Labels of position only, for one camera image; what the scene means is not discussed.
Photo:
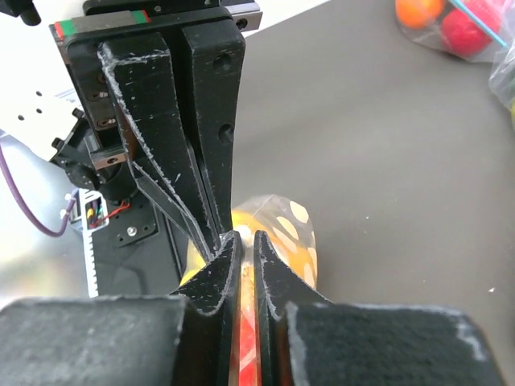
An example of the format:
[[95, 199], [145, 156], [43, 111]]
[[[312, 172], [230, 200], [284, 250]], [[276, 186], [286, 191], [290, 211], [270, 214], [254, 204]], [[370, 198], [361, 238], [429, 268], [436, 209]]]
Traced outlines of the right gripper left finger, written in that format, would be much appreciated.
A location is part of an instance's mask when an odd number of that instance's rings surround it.
[[167, 296], [27, 298], [1, 312], [4, 385], [235, 385], [236, 232]]

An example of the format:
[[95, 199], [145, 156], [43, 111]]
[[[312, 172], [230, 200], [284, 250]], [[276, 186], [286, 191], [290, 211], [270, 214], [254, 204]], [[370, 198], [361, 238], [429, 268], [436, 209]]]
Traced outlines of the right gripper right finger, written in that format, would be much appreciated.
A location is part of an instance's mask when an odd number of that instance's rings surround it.
[[482, 331], [441, 306], [335, 304], [293, 272], [268, 235], [253, 243], [264, 385], [502, 385]]

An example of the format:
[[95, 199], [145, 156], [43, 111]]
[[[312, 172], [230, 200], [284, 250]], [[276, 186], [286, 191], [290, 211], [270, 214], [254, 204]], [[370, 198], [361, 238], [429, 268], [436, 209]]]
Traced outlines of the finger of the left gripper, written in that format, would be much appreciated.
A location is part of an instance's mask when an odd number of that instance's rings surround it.
[[233, 22], [184, 27], [187, 198], [206, 241], [232, 227], [233, 141], [245, 40]]
[[171, 51], [159, 33], [109, 39], [97, 51], [119, 114], [123, 137], [141, 151], [130, 164], [142, 193], [196, 246], [205, 261], [220, 246], [206, 241], [188, 210], [187, 139], [175, 89]]

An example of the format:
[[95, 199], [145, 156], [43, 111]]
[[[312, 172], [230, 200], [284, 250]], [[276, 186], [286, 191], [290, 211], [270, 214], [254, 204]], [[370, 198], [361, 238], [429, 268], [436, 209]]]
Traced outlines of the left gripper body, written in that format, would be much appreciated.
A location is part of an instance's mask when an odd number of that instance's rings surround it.
[[185, 42], [183, 28], [233, 22], [244, 38], [256, 30], [262, 11], [254, 1], [87, 1], [80, 17], [57, 21], [52, 36], [80, 102], [77, 123], [52, 138], [55, 161], [131, 161], [141, 151], [124, 140], [119, 114], [97, 51], [109, 39], [159, 33], [171, 51], [181, 121], [186, 122]]

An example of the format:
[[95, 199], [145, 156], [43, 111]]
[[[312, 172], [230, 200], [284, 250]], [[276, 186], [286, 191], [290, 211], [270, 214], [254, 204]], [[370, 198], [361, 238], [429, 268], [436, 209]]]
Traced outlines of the fake red tomato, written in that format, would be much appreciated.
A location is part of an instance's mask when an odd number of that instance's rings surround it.
[[257, 344], [255, 284], [252, 267], [241, 277], [241, 321], [239, 338], [239, 385], [260, 385], [260, 363]]

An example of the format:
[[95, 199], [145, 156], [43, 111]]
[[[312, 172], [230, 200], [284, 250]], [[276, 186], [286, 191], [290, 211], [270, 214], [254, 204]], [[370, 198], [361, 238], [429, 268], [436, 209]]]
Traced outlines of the polka dot zip bag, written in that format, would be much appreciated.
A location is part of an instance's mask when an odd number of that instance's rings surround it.
[[301, 303], [326, 303], [316, 290], [315, 236], [307, 209], [288, 198], [269, 195], [244, 202], [232, 211], [244, 256], [239, 279], [234, 353], [221, 360], [224, 385], [239, 385], [241, 277], [252, 267], [255, 284], [260, 385], [310, 385], [307, 344], [299, 336]]

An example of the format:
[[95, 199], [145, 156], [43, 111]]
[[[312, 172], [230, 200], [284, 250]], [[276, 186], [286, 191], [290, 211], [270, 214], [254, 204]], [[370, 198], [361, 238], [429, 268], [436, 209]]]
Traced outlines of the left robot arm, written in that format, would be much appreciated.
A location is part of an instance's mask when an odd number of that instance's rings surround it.
[[2, 127], [113, 202], [142, 192], [210, 261], [231, 230], [233, 138], [255, 1], [86, 1], [49, 29], [77, 94], [40, 91]]

